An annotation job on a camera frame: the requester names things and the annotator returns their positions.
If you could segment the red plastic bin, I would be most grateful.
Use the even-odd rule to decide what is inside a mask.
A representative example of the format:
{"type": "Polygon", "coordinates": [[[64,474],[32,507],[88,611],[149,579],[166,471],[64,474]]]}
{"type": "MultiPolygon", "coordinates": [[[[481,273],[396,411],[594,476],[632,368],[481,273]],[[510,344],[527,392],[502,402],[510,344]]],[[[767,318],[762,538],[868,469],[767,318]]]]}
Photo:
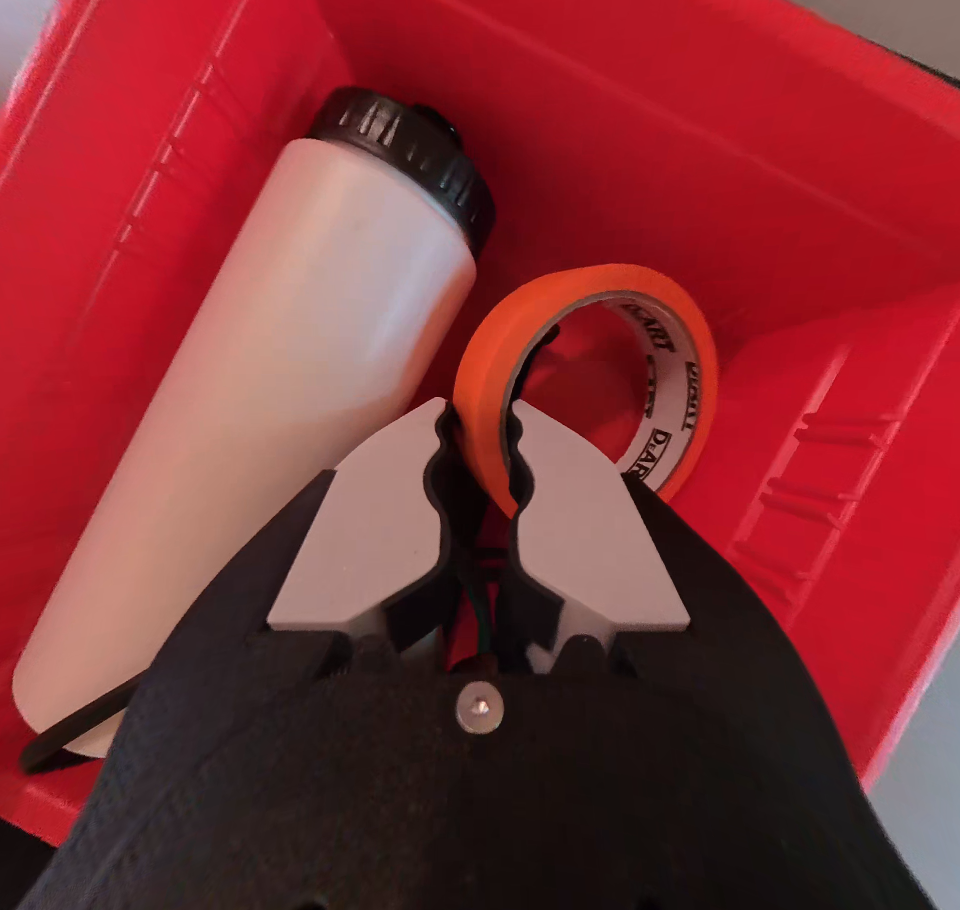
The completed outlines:
{"type": "Polygon", "coordinates": [[[2,107],[2,820],[11,675],[283,146],[333,88],[435,107],[497,222],[423,382],[526,280],[652,267],[715,419],[673,500],[781,622],[865,784],[958,631],[958,90],[786,0],[58,0],[2,107]]]}

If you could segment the orange tape roll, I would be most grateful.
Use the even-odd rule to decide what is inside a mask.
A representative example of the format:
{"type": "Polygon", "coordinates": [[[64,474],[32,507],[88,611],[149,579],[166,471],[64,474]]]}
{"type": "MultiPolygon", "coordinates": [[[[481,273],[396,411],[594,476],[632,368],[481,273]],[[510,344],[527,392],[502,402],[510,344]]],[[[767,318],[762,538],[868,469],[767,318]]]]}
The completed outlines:
{"type": "Polygon", "coordinates": [[[690,294],[671,278],[633,264],[548,273],[504,297],[478,326],[457,370],[453,405],[461,450],[477,482],[508,519],[507,416],[522,366],[547,333],[573,312],[601,305],[635,332],[652,366],[652,388],[638,429],[615,468],[660,499],[676,496],[705,449],[719,397],[714,337],[690,294]]]}

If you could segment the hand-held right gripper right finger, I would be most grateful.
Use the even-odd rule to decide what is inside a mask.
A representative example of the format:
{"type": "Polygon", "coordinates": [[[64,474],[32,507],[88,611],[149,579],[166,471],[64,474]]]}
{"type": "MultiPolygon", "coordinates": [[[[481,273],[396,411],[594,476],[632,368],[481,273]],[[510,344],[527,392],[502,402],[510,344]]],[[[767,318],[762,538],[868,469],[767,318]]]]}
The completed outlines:
{"type": "Polygon", "coordinates": [[[515,497],[518,575],[546,604],[522,629],[534,672],[549,672],[574,637],[609,652],[618,634],[678,633],[690,614],[616,465],[593,443],[524,400],[514,470],[532,489],[515,497]]]}

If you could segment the white bottle with black cap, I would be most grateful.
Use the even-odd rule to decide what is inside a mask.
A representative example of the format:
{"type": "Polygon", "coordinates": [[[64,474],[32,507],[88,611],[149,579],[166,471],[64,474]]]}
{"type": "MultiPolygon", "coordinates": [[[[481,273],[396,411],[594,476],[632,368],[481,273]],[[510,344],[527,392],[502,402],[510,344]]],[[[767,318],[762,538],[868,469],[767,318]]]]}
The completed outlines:
{"type": "Polygon", "coordinates": [[[497,217],[455,124],[344,86],[282,150],[11,679],[41,735],[142,673],[318,473],[408,408],[497,217]]]}

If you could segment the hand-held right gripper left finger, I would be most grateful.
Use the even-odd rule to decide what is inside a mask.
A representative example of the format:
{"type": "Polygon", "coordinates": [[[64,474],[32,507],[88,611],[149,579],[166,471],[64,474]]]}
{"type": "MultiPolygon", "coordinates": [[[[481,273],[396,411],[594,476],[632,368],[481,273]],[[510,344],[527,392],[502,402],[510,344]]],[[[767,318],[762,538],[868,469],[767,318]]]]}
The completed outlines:
{"type": "Polygon", "coordinates": [[[430,399],[332,470],[271,630],[378,635],[399,653],[438,634],[457,609],[454,528],[437,489],[452,417],[448,400],[430,399]]]}

